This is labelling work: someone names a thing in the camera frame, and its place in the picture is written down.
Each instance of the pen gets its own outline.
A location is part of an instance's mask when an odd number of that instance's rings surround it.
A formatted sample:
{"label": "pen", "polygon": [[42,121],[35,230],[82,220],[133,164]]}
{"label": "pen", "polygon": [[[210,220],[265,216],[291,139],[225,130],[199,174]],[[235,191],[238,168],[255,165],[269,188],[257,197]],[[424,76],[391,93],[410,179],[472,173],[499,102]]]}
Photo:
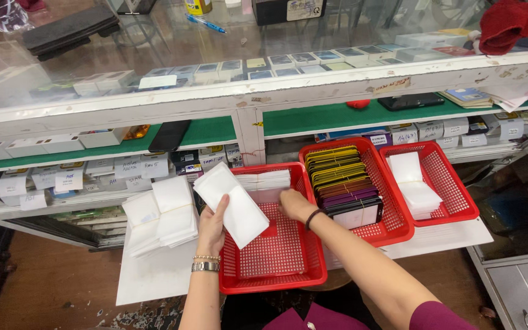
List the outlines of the pen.
{"label": "pen", "polygon": [[190,20],[190,21],[193,22],[193,23],[203,23],[203,24],[205,24],[209,29],[213,29],[213,30],[215,30],[215,31],[217,31],[217,32],[221,32],[221,33],[223,33],[223,34],[226,34],[226,33],[227,33],[227,32],[225,32],[224,29],[220,28],[219,26],[217,26],[217,25],[215,25],[215,24],[213,24],[213,23],[209,23],[209,22],[207,22],[207,21],[204,20],[204,19],[198,18],[198,17],[193,16],[193,15],[191,15],[191,14],[189,14],[189,13],[185,13],[185,15],[187,15],[187,19]]}

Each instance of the woman's right hand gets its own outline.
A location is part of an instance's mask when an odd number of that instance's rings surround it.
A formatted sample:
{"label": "woman's right hand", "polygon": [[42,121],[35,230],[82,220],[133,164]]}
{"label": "woman's right hand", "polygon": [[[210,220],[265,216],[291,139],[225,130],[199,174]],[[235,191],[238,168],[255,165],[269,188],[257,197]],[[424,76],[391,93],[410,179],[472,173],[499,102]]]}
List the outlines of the woman's right hand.
{"label": "woman's right hand", "polygon": [[278,209],[287,217],[302,223],[305,223],[309,216],[318,209],[294,189],[282,191],[280,198]]}

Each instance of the wrist watch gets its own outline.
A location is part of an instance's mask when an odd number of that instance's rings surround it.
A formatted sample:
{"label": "wrist watch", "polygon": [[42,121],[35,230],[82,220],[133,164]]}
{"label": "wrist watch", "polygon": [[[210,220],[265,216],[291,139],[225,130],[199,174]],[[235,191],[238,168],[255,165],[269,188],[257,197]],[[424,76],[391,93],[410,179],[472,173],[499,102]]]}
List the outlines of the wrist watch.
{"label": "wrist watch", "polygon": [[194,271],[219,271],[219,263],[208,261],[194,262],[191,267],[191,272]]}

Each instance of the hand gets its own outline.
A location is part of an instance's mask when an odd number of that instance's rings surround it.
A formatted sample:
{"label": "hand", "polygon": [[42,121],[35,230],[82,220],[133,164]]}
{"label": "hand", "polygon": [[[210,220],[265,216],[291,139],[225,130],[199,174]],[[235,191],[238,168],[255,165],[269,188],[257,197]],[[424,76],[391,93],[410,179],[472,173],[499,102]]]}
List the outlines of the hand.
{"label": "hand", "polygon": [[229,195],[225,194],[217,205],[217,212],[209,206],[203,209],[199,221],[199,243],[196,248],[197,255],[210,255],[217,257],[224,247],[224,212],[229,205]]}
{"label": "hand", "polygon": [[294,189],[282,191],[280,198],[278,209],[287,217],[302,223],[305,223],[311,213],[318,209]]}

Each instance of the red plastic basket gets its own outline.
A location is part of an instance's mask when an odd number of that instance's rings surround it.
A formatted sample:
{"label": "red plastic basket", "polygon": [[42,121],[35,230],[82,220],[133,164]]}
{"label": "red plastic basket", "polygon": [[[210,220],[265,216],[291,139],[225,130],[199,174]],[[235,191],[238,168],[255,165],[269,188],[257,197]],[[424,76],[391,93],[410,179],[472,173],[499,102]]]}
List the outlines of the red plastic basket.
{"label": "red plastic basket", "polygon": [[382,221],[377,224],[358,227],[351,231],[375,247],[410,240],[415,233],[415,227],[411,222],[413,218],[394,178],[388,174],[384,163],[380,159],[380,155],[370,140],[363,137],[353,137],[305,146],[299,151],[299,160],[304,164],[304,156],[310,152],[346,146],[357,147],[361,160],[366,165],[366,172],[378,188],[384,204]]}
{"label": "red plastic basket", "polygon": [[[231,169],[238,174],[260,174],[289,170],[290,187],[311,203],[313,189],[303,164],[283,163]],[[323,284],[327,268],[321,240],[304,225],[278,211],[278,203],[259,204],[270,227],[239,250],[229,233],[221,250],[219,290],[224,294],[292,289]]]}
{"label": "red plastic basket", "polygon": [[[408,143],[406,145],[388,146],[380,149],[380,156],[386,164],[386,157],[394,154],[418,152],[423,181],[444,200],[439,209],[431,213],[431,219],[415,220],[417,227],[446,224],[449,222],[472,220],[478,217],[480,211],[476,207],[466,187],[459,179],[451,163],[445,157],[441,147],[433,141]],[[386,166],[388,174],[392,176],[390,168]]]}

